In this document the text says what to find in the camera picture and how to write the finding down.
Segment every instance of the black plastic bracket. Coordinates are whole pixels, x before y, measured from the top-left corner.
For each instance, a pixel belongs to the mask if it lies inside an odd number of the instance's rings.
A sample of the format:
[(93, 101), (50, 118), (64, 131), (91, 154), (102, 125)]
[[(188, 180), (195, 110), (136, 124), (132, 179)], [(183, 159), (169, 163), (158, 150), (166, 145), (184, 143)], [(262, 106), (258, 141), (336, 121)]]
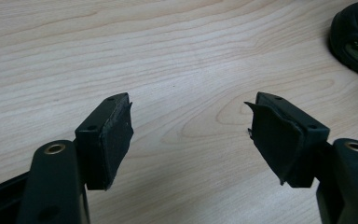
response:
[(252, 130), (255, 146), (272, 171), (292, 188), (320, 181), (322, 222), (358, 223), (358, 141), (327, 143), (329, 129), (280, 96), (259, 92)]
[(30, 172), (0, 184), (0, 223), (90, 223), (84, 186), (111, 187), (133, 135), (130, 110), (127, 93), (109, 97), (76, 129), (74, 142), (40, 147)]

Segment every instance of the black plastic arm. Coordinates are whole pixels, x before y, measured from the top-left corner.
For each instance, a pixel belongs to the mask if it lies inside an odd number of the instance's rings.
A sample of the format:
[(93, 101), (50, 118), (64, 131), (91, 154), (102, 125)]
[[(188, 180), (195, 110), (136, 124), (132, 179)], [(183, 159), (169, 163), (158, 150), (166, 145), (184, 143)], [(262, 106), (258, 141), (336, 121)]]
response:
[(255, 146), (281, 184), (309, 188), (320, 181), (317, 199), (323, 223), (358, 223), (358, 141), (327, 143), (329, 129), (280, 96), (259, 92), (249, 130)]
[(74, 142), (47, 143), (31, 170), (0, 184), (0, 223), (90, 223), (88, 189), (111, 187), (133, 135), (127, 93), (106, 98)]

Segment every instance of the wooden table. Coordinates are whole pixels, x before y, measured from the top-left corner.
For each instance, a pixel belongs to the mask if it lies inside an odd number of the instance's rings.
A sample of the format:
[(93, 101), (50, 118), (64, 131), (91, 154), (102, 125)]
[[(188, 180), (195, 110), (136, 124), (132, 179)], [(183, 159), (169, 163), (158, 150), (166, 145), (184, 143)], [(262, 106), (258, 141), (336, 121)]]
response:
[(320, 223), (246, 129), (258, 91), (358, 139), (358, 75), (326, 46), (356, 1), (0, 1), (0, 183), (127, 91), (135, 135), (93, 223)]

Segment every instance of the black headphone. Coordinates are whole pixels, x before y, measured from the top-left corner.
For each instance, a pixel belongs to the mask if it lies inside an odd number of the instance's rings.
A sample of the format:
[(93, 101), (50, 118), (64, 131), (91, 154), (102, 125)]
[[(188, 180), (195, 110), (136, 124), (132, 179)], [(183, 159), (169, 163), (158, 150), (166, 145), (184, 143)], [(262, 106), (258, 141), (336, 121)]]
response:
[(358, 3), (338, 12), (333, 19), (330, 49), (339, 61), (358, 73)]

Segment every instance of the hole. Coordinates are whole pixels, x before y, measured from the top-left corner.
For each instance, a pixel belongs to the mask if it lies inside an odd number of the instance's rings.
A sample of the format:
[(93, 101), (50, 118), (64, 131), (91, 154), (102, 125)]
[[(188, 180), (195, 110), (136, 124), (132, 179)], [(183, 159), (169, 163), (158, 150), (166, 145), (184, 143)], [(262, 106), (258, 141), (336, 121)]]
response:
[(48, 148), (46, 148), (45, 153), (52, 155), (52, 154), (57, 154), (62, 152), (65, 149), (65, 145), (64, 144), (55, 144), (55, 145), (51, 145)]
[(357, 151), (358, 152), (358, 143), (355, 142), (346, 142), (345, 146), (349, 149), (352, 149), (353, 151)]
[(49, 222), (54, 219), (60, 213), (60, 208), (57, 206), (49, 206), (40, 211), (37, 219), (40, 222)]
[(95, 126), (95, 125), (90, 125), (89, 127), (87, 127), (87, 130), (89, 130), (89, 131), (93, 131), (96, 129), (97, 129), (97, 126)]

